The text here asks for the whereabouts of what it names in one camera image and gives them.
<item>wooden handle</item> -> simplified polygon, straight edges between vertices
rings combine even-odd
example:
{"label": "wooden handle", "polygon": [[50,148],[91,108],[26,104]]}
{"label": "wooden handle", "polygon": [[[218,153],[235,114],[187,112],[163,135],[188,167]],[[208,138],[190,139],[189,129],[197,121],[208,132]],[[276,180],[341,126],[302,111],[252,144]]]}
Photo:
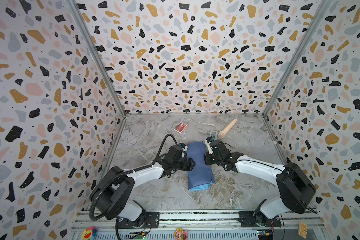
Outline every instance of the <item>wooden handle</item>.
{"label": "wooden handle", "polygon": [[233,119],[228,126],[226,126],[222,131],[219,132],[219,134],[217,135],[220,139],[222,139],[223,137],[225,137],[226,133],[236,124],[237,119]]}

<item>terrazzo pattern wall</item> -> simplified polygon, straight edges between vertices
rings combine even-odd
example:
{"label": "terrazzo pattern wall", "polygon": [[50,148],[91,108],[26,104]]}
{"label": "terrazzo pattern wall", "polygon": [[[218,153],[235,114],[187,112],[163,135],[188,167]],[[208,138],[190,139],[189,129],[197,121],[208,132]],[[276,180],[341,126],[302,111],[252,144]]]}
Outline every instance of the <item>terrazzo pattern wall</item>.
{"label": "terrazzo pattern wall", "polygon": [[67,239],[120,118],[63,1],[0,1],[0,240]]}
{"label": "terrazzo pattern wall", "polygon": [[331,238],[360,240],[360,1],[333,1],[266,118]]}
{"label": "terrazzo pattern wall", "polygon": [[259,113],[320,2],[77,5],[127,113]]}

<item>robotic arm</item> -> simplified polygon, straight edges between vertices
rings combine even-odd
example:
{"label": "robotic arm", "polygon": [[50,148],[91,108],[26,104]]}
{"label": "robotic arm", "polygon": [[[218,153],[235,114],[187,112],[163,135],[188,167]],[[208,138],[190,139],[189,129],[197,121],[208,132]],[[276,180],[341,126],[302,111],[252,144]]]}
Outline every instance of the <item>robotic arm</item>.
{"label": "robotic arm", "polygon": [[[168,136],[173,138],[175,145],[169,148],[168,153],[158,156]],[[132,189],[153,179],[170,177],[177,170],[191,171],[195,161],[187,158],[186,150],[184,143],[177,144],[175,138],[168,134],[152,164],[132,170],[122,170],[117,166],[111,168],[90,195],[90,219],[96,221],[101,217],[108,220],[115,217],[126,218],[134,227],[140,227],[145,221],[145,211],[136,202],[128,200]],[[94,216],[95,207],[102,214]]]}
{"label": "robotic arm", "polygon": [[279,214],[293,211],[299,214],[305,212],[308,203],[316,193],[316,188],[299,168],[290,162],[283,166],[252,159],[240,152],[231,153],[221,140],[205,140],[208,152],[204,155],[206,165],[217,164],[226,171],[247,173],[264,179],[279,189],[279,195],[272,199],[264,199],[254,211],[256,223],[266,224]]}

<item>blue cloth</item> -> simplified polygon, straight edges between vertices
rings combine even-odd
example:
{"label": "blue cloth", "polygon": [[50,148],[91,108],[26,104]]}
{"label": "blue cloth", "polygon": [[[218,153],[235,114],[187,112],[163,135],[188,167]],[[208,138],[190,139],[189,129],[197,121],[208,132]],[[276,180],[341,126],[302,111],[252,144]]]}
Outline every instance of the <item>blue cloth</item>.
{"label": "blue cloth", "polygon": [[192,158],[196,165],[192,171],[188,171],[188,190],[199,191],[209,188],[215,184],[211,166],[205,165],[204,154],[206,146],[203,142],[192,142],[187,144],[187,157]]}

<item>black mounting plate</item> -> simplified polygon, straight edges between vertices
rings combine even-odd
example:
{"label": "black mounting plate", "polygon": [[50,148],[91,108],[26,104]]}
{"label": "black mounting plate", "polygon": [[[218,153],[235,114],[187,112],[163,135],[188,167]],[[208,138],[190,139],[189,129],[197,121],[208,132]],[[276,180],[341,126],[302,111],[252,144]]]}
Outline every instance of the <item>black mounting plate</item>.
{"label": "black mounting plate", "polygon": [[[239,212],[239,222],[241,223],[241,227],[255,227],[258,228],[259,225],[256,224],[256,218],[253,215],[253,211],[241,211]],[[273,219],[267,219],[265,227],[272,227],[272,221],[274,227],[281,227],[280,220],[277,220],[278,216]]]}
{"label": "black mounting plate", "polygon": [[[159,212],[147,212],[145,215],[146,219],[149,219],[148,226],[146,230],[149,230],[149,224],[151,224],[151,228],[158,228],[158,221],[160,220],[160,213]],[[126,228],[134,228],[132,225],[132,221],[123,218],[121,222],[118,223],[119,229],[126,229]]]}

